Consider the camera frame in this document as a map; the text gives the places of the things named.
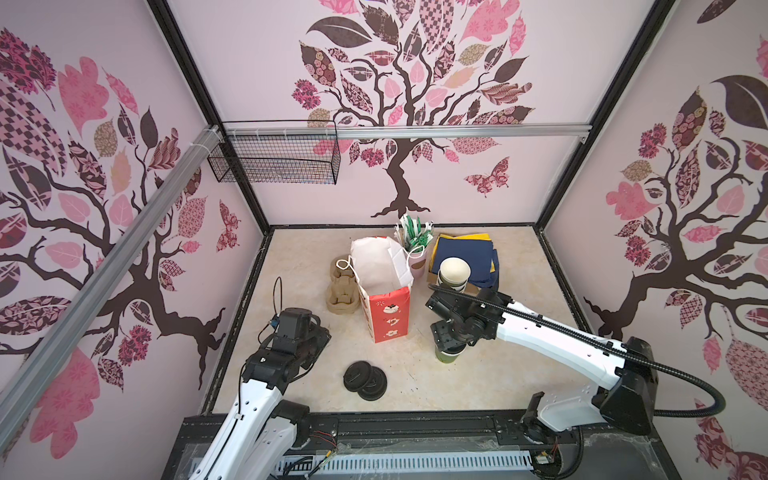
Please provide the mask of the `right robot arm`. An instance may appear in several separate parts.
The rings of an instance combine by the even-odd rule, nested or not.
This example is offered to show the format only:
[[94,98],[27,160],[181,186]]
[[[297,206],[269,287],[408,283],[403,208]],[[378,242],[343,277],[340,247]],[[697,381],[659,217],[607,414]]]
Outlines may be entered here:
[[499,340],[536,351],[586,378],[571,392],[532,395],[520,420],[528,440],[551,443],[561,432],[596,424],[634,435],[651,432],[658,375],[648,365],[653,355],[647,342],[615,343],[587,334],[493,289],[475,295],[437,285],[431,290],[426,306],[439,318],[431,329],[440,352]]

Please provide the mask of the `green paper coffee cup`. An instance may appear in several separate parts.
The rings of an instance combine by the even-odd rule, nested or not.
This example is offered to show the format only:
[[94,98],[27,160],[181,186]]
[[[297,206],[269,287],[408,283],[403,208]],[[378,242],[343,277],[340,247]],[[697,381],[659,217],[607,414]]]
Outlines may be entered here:
[[451,364],[465,351],[467,345],[459,345],[442,350],[440,347],[435,347],[435,357],[443,364]]

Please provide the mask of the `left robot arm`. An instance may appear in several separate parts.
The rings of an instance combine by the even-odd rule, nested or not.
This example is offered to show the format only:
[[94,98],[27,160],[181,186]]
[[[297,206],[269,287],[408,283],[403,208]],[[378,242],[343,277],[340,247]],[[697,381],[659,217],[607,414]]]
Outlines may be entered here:
[[233,405],[192,479],[268,479],[280,459],[302,445],[309,408],[284,399],[331,339],[313,312],[291,307],[273,318],[275,330],[244,362]]

